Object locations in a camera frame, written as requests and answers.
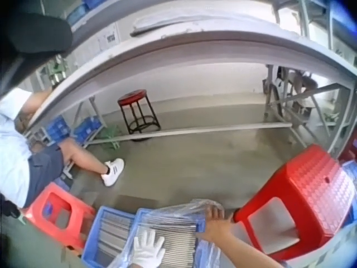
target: concrete floor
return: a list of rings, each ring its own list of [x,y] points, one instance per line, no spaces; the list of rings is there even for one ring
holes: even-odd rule
[[[252,104],[167,112],[158,118],[163,129],[172,129],[258,123],[263,122],[263,111],[264,105]],[[118,115],[111,114],[105,120],[115,123],[116,118]],[[234,209],[244,205],[279,166],[302,150],[288,136],[288,129],[244,130],[127,141],[117,151],[109,144],[90,146],[102,161],[123,158],[124,172],[113,187],[106,188],[95,174],[73,170],[71,192],[95,208],[107,205],[130,213],[194,198],[212,199]],[[12,267],[83,266],[70,254],[70,264],[63,262],[61,246],[31,224],[22,226],[17,220],[4,219],[3,231],[12,239]]]

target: red plastic stool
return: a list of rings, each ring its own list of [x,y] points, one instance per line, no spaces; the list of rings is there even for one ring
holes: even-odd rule
[[[49,204],[52,205],[52,212],[46,219],[43,216],[43,211]],[[56,220],[62,209],[71,213],[65,229],[56,226]],[[81,238],[82,224],[85,219],[94,219],[95,210],[55,183],[50,183],[32,205],[24,211],[24,214],[30,222],[47,235],[66,247],[81,251],[85,245],[85,240]]]
[[[149,106],[149,109],[151,111],[151,115],[144,116],[141,106],[139,104],[139,101],[141,99],[146,100],[146,102]],[[135,103],[139,109],[139,112],[141,115],[140,117],[137,117],[135,114],[135,110],[133,107],[133,104],[135,104]],[[160,123],[158,122],[158,119],[157,119],[156,114],[151,106],[151,103],[150,103],[148,97],[147,97],[147,92],[145,89],[136,90],[136,91],[130,92],[130,93],[122,96],[121,98],[118,99],[118,104],[120,106],[120,109],[122,110],[124,121],[127,126],[129,134],[134,134],[135,132],[142,133],[142,131],[145,128],[148,128],[149,126],[156,126],[157,127],[156,131],[161,130]],[[125,106],[130,106],[132,116],[134,117],[134,121],[131,123],[128,123],[126,114],[124,112],[123,107],[125,107]],[[147,139],[149,139],[149,138],[133,139],[133,141],[144,141]]]
[[[321,247],[337,233],[354,193],[354,185],[341,166],[322,148],[311,145],[278,169],[233,218],[244,224],[253,246],[263,251],[248,217],[259,213],[272,198],[279,198],[295,222],[299,240],[269,255],[288,260]]]

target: black chair backrest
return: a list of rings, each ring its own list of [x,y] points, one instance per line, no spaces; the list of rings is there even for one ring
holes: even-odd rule
[[[1,21],[0,99],[39,66],[72,44],[70,25],[59,18],[13,12]]]

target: shoe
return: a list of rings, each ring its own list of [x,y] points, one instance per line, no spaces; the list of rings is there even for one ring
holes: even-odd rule
[[[105,164],[110,168],[110,173],[108,175],[103,174],[102,179],[104,181],[105,186],[109,187],[117,181],[120,174],[124,170],[124,160],[117,158],[112,162],[105,162]]]

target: gloved hand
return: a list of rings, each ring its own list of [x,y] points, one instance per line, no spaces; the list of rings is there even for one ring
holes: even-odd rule
[[[139,238],[135,237],[132,264],[143,268],[158,268],[165,254],[165,249],[161,248],[164,240],[165,238],[161,236],[154,245],[154,230],[150,230],[149,236],[147,231],[144,231],[140,242]]]

